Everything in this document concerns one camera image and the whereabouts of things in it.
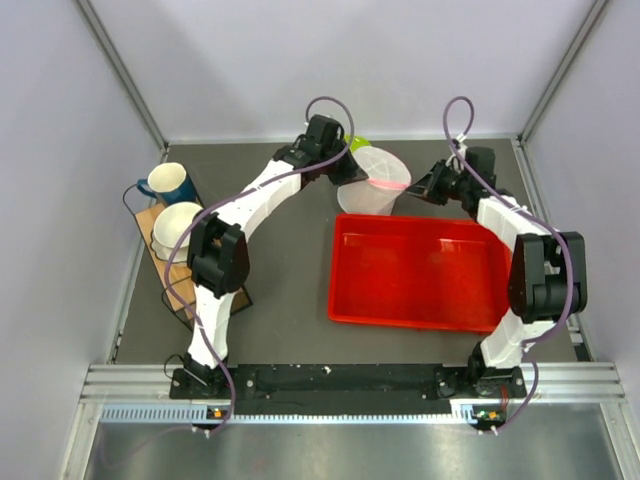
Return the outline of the white mesh laundry bag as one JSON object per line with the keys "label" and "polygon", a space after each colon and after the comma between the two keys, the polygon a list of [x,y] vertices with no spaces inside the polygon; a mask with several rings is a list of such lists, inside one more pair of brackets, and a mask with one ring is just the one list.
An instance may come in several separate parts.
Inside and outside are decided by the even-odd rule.
{"label": "white mesh laundry bag", "polygon": [[412,182],[408,168],[378,147],[360,147],[353,156],[368,178],[338,188],[340,208],[349,214],[391,215],[396,199]]}

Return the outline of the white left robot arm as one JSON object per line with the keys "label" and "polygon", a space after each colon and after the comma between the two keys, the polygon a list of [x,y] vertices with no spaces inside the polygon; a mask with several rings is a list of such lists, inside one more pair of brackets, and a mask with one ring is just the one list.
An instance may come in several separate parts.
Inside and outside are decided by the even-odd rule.
{"label": "white left robot arm", "polygon": [[193,337],[173,373],[173,399],[215,398],[235,385],[224,360],[235,297],[250,271],[248,242],[284,201],[320,176],[335,186],[366,179],[349,143],[352,126],[316,114],[306,131],[278,149],[245,189],[197,214],[189,231],[187,266],[195,287]]}

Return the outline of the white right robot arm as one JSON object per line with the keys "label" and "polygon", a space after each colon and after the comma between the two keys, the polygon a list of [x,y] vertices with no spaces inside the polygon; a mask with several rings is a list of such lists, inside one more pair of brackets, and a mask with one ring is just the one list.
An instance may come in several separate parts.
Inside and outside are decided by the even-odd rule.
{"label": "white right robot arm", "polygon": [[437,371],[442,398],[467,389],[493,395],[515,383],[527,350],[587,303],[583,236],[559,232],[534,217],[509,191],[497,188],[494,167],[492,149],[458,146],[406,190],[434,205],[459,202],[511,254],[507,311],[474,347],[463,373],[449,367]]}

